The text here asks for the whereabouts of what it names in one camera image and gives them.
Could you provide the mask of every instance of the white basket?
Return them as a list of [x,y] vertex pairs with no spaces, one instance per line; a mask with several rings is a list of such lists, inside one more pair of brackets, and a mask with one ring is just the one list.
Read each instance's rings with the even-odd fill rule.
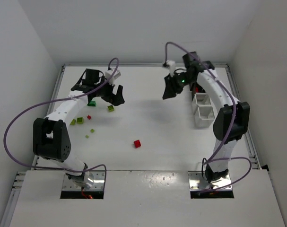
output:
[[191,103],[193,113],[196,113],[198,106],[205,105],[211,106],[209,95],[206,93],[196,93]]
[[215,120],[214,109],[212,106],[198,106],[194,115],[196,127],[207,128]]

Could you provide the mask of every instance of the red block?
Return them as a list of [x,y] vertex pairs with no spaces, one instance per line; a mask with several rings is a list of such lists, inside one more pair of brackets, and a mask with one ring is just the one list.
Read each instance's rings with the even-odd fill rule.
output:
[[139,148],[139,147],[141,147],[140,140],[136,140],[136,141],[134,141],[134,145],[135,145],[135,148]]

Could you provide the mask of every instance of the robotic arm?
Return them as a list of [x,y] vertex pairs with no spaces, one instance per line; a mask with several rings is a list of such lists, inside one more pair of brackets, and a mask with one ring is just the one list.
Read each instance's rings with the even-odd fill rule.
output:
[[[203,62],[203,64],[214,74],[215,79],[205,70],[199,62],[194,60],[189,54],[183,56],[183,62],[186,70],[181,73],[176,73],[175,62],[167,61],[164,67],[168,68],[170,73],[165,77],[165,91],[163,99],[176,97],[183,91],[184,86],[189,85],[192,91],[192,98],[196,93],[196,86],[199,84],[203,87],[206,93],[211,97],[218,115],[213,124],[213,132],[216,137],[214,152],[217,150],[221,141],[223,140],[228,126],[232,119],[234,99],[236,103],[236,118],[229,136],[224,143],[223,147],[214,156],[217,158],[230,159],[232,151],[241,139],[242,135],[247,132],[250,106],[247,102],[241,103],[234,96],[230,97],[226,91],[217,83],[219,80],[215,67],[210,61]],[[225,177],[228,173],[228,159],[208,163],[205,170],[205,176],[208,182]]]
[[[116,95],[113,94],[114,80],[121,74],[117,70],[109,83],[98,91],[80,98],[82,95],[103,84],[111,76],[113,70],[108,70],[105,76],[99,77],[99,70],[86,69],[78,82],[72,87],[70,100],[63,102],[55,111],[45,118],[37,118],[33,124],[33,151],[35,155],[49,159],[60,167],[67,170],[83,171],[87,165],[77,159],[71,149],[71,142],[68,134],[68,126],[76,117],[78,112],[86,106],[94,97],[101,97],[103,100],[117,106],[124,103],[121,85],[118,86]],[[84,173],[67,171],[67,175],[73,181],[81,184],[85,180]]]

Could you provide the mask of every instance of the white wall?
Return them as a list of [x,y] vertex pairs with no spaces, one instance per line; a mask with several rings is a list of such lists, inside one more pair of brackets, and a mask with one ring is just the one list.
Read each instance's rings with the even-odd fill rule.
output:
[[263,1],[231,66],[287,224],[287,0]]
[[[3,133],[19,112],[51,98],[58,71],[18,1],[0,0],[0,220],[16,171],[25,170],[6,155]],[[10,150],[28,164],[33,160],[33,120],[46,109],[25,115],[9,133]]]
[[[231,60],[260,0],[19,0],[55,63],[162,62],[175,41]],[[171,48],[169,57],[181,61]]]

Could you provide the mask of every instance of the green block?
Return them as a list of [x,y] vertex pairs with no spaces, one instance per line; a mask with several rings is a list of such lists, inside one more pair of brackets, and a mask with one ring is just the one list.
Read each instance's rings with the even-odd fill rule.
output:
[[113,112],[114,111],[114,107],[112,105],[109,105],[107,108],[109,109],[109,112]]
[[73,119],[70,125],[75,125],[76,124],[76,120]]
[[96,106],[96,102],[95,101],[91,101],[87,104],[88,106]]
[[78,117],[77,118],[77,124],[83,124],[83,117]]

